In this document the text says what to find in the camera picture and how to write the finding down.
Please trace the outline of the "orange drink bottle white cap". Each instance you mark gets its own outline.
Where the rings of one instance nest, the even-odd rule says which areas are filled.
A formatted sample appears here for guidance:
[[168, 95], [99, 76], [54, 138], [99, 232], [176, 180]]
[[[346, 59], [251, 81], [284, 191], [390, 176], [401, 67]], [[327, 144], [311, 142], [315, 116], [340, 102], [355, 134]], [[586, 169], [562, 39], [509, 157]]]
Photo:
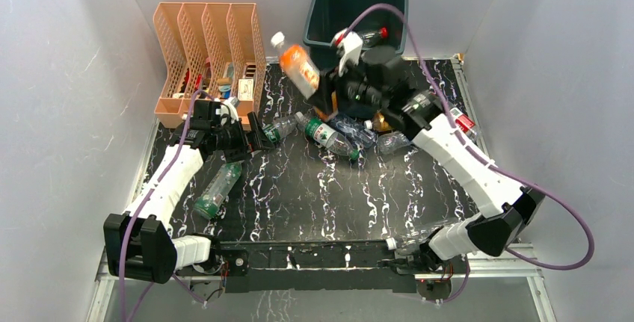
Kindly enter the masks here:
[[277, 50], [282, 70], [310, 103], [310, 97], [318, 88], [320, 71], [307, 51], [300, 45], [288, 43], [285, 35], [278, 31], [271, 38], [271, 45]]

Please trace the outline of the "red label water bottle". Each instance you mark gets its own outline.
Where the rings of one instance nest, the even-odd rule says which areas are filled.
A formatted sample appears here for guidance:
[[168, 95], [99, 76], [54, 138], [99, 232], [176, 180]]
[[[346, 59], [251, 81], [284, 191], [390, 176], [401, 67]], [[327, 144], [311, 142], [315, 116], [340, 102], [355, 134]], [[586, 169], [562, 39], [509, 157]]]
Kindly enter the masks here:
[[358, 31], [357, 34], [362, 40], [363, 49], [370, 49], [380, 43], [383, 43], [389, 36], [389, 32], [386, 27]]

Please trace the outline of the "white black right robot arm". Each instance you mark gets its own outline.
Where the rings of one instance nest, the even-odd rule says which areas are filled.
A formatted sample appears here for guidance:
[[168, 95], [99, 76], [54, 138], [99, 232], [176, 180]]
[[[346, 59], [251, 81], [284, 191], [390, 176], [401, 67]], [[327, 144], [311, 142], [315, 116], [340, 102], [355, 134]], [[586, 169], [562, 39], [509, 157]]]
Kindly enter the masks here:
[[403, 60], [388, 46], [372, 48], [358, 64], [307, 72], [304, 95], [318, 112], [334, 113], [338, 102], [356, 102], [381, 113], [387, 123], [427, 152], [466, 191], [477, 213], [432, 229], [399, 247], [412, 267], [439, 273], [452, 258], [483, 252], [500, 256], [528, 226], [544, 193], [497, 172], [496, 164], [464, 133], [455, 107], [440, 89], [416, 89], [403, 76]]

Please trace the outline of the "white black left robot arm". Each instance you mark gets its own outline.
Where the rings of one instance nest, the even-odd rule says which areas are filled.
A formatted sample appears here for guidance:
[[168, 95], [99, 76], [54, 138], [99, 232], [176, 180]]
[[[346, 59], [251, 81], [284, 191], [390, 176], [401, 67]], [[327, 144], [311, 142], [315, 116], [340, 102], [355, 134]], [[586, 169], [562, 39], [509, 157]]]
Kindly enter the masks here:
[[167, 227], [189, 182], [206, 159], [221, 152], [226, 162], [242, 162], [273, 148], [253, 111], [244, 129], [235, 98], [198, 99], [175, 129], [163, 159], [141, 194], [123, 212], [106, 217], [103, 231], [108, 271], [119, 278], [164, 284], [191, 265], [217, 273], [223, 254], [208, 235], [172, 238]]

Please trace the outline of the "dark green plastic bin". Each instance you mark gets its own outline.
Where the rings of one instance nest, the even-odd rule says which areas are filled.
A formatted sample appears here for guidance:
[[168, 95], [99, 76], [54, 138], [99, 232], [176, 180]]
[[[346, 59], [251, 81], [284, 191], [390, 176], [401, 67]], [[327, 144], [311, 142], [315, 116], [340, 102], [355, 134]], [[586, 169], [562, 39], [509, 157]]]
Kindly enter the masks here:
[[[391, 4], [407, 18], [409, 0], [312, 0], [304, 28], [304, 45], [310, 58], [320, 70], [338, 65], [339, 57], [330, 44], [334, 35], [347, 28], [364, 10], [377, 4]], [[354, 31], [387, 29], [387, 38], [379, 45], [392, 46], [402, 54], [406, 43], [404, 25], [393, 13], [376, 10], [355, 26]], [[371, 108], [356, 103], [341, 103], [339, 112], [353, 118], [370, 119], [375, 115]]]

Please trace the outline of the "clear bottle green label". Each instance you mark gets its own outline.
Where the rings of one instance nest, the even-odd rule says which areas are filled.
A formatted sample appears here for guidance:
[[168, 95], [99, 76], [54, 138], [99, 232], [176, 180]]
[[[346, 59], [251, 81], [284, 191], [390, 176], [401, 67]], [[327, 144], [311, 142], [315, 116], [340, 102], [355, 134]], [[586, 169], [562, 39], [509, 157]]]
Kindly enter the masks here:
[[280, 117], [275, 119], [272, 123], [263, 127], [265, 136], [272, 143], [279, 143], [290, 135], [297, 126], [297, 120], [294, 115], [288, 115], [286, 117]]

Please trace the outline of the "clear blue crushed bottle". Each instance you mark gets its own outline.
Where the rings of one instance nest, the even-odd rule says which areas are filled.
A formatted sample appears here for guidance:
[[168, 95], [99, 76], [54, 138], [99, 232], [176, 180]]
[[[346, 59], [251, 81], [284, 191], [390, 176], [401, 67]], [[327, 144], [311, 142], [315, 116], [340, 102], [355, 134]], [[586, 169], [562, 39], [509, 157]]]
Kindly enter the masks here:
[[359, 121], [344, 114], [336, 115], [328, 124], [344, 134], [352, 143], [364, 149], [372, 148], [377, 141], [376, 133], [368, 130]]

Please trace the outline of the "green label bottle green cap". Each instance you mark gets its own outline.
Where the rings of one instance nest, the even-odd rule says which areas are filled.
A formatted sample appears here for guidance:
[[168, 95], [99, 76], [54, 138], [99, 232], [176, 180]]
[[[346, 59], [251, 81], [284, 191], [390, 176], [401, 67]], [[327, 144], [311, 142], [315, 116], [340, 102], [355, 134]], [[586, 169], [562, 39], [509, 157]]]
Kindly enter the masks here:
[[347, 157], [350, 161], [356, 161], [359, 158], [360, 153], [352, 143], [342, 133], [331, 128], [317, 116], [297, 112], [295, 120], [298, 128], [307, 137], [312, 138], [317, 144], [333, 154]]

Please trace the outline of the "green tea bottle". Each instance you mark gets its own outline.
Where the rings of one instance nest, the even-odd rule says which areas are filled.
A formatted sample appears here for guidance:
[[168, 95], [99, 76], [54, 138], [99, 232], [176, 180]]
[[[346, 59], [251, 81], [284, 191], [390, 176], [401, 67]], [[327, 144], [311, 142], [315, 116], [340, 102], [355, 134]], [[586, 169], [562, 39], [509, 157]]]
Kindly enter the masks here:
[[241, 174], [240, 161], [222, 165], [202, 195], [195, 201], [194, 212], [207, 220], [214, 219]]

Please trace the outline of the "gold red label bottle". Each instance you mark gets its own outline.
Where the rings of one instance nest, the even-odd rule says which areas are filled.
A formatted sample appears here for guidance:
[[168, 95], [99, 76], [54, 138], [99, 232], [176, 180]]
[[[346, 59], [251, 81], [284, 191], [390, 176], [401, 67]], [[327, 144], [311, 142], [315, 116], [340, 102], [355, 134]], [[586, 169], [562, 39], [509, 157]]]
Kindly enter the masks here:
[[385, 120], [385, 117], [381, 112], [377, 112], [373, 118], [365, 120], [363, 124], [366, 129], [378, 133], [394, 131], [394, 128]]

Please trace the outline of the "blue label clear bottle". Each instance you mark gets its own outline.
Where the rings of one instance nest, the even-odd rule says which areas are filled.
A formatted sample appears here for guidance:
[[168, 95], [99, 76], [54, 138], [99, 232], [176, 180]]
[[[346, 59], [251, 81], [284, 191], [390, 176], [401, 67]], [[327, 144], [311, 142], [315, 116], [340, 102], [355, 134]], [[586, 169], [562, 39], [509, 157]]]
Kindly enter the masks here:
[[394, 131], [380, 135], [377, 139], [378, 153], [381, 155], [389, 155], [395, 151], [410, 146], [412, 143], [400, 131]]

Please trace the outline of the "orange plastic file organizer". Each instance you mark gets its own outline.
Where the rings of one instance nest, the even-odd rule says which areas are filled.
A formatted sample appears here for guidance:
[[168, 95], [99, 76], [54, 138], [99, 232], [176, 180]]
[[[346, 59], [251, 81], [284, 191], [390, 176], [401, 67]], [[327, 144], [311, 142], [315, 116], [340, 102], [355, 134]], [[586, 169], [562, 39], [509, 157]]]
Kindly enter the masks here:
[[196, 90], [239, 100], [238, 116], [259, 113], [267, 63], [254, 3], [162, 2], [153, 24], [167, 68], [155, 115], [179, 126]]

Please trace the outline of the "red label bottle far right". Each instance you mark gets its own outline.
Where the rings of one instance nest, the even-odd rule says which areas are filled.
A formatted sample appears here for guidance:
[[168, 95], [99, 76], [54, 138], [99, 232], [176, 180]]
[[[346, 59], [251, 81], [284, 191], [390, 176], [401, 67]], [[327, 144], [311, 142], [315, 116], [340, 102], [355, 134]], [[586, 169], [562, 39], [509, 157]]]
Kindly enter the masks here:
[[457, 127], [459, 127], [471, 141], [477, 143], [481, 132], [476, 123], [458, 107], [452, 107], [449, 110], [449, 113], [454, 119]]

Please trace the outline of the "clear bottle near right base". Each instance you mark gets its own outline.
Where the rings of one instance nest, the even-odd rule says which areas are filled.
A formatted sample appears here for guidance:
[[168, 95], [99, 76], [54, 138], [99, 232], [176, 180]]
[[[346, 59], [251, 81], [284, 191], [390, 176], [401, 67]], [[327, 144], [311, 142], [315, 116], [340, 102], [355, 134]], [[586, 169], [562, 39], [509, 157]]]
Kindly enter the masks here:
[[387, 238], [385, 240], [387, 249], [389, 251], [394, 251], [395, 254], [400, 256], [411, 255], [419, 249], [420, 244], [427, 241], [438, 229], [444, 226], [451, 226], [452, 224], [458, 222], [458, 218], [450, 217], [431, 223], [419, 224], [418, 226], [414, 226], [412, 229], [406, 231], [404, 234]]

